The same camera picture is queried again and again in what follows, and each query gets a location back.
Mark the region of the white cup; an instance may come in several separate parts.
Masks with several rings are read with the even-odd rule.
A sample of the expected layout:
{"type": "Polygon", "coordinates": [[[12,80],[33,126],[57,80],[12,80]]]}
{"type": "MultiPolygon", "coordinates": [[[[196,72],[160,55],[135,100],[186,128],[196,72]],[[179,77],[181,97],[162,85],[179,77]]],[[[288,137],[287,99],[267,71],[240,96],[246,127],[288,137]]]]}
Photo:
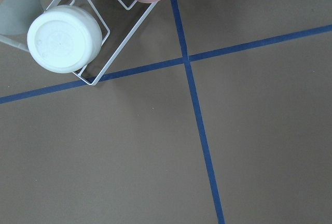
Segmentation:
{"type": "Polygon", "coordinates": [[[54,73],[71,73],[96,58],[102,47],[102,32],[87,11],[60,5],[33,21],[27,33],[27,46],[43,68],[54,73]]]}

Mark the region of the pale grey cup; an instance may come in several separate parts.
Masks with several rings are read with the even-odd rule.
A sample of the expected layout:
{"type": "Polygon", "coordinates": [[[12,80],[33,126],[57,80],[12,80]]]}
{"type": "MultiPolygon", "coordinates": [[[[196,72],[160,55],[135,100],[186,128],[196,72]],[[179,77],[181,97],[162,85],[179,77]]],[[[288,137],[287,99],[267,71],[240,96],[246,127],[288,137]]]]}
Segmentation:
{"type": "Polygon", "coordinates": [[[1,3],[1,34],[27,33],[32,22],[43,12],[40,0],[4,0],[1,3]]]}

